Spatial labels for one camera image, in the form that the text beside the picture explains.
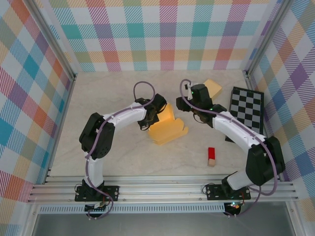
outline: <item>black mounting plate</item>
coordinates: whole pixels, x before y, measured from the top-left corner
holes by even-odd
[[[247,187],[243,187],[235,191],[235,193],[230,198],[228,198],[225,195],[221,184],[207,184],[205,193],[207,195],[208,201],[209,200],[243,200],[243,199],[249,200],[251,199],[251,193]]]
[[[91,194],[91,189],[88,189],[85,186],[78,186],[76,188],[76,195],[74,198],[75,202],[108,202],[109,198],[105,197],[102,194]],[[108,186],[102,186],[101,191],[104,193],[107,193],[109,196],[112,197],[114,202],[118,201],[119,196],[119,186],[115,185],[108,185]]]

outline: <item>metal rail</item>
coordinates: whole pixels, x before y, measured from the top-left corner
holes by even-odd
[[[142,176],[104,177],[106,185],[120,186],[119,199],[115,204],[164,204],[164,203],[228,203],[231,200],[208,201],[201,192],[208,183],[221,183],[224,175],[214,176]],[[74,186],[83,177],[47,177],[45,184],[34,185],[31,204],[80,204],[74,201]],[[262,191],[271,191],[273,181],[262,186]],[[257,193],[251,191],[253,202]],[[261,196],[261,202],[287,202],[298,200],[292,182],[278,182],[277,191],[269,197]]]

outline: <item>white tabletop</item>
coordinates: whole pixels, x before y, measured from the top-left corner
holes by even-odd
[[[139,175],[214,175],[230,174],[245,167],[246,155],[225,136],[206,124],[197,123],[192,113],[176,108],[182,79],[203,83],[207,79],[223,87],[214,100],[229,107],[233,86],[246,88],[241,70],[201,71],[126,71],[79,73],[64,122],[51,176],[83,176],[84,153],[79,136],[92,113],[108,114],[133,102],[133,85],[141,80],[152,83],[174,108],[175,118],[181,118],[189,127],[187,135],[165,145],[153,143],[137,123],[115,133],[113,145],[104,157],[106,176]],[[147,85],[139,85],[137,97],[151,98]],[[216,166],[208,167],[208,147],[216,150]]]

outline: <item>yellow foam block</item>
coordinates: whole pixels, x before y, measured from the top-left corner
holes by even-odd
[[[222,92],[222,86],[213,80],[208,79],[206,82],[204,82],[204,85],[207,87],[212,100],[216,99]]]
[[[188,127],[184,128],[184,122],[175,119],[171,104],[167,104],[164,111],[157,115],[159,122],[151,125],[148,134],[157,145],[166,144],[188,133]]]

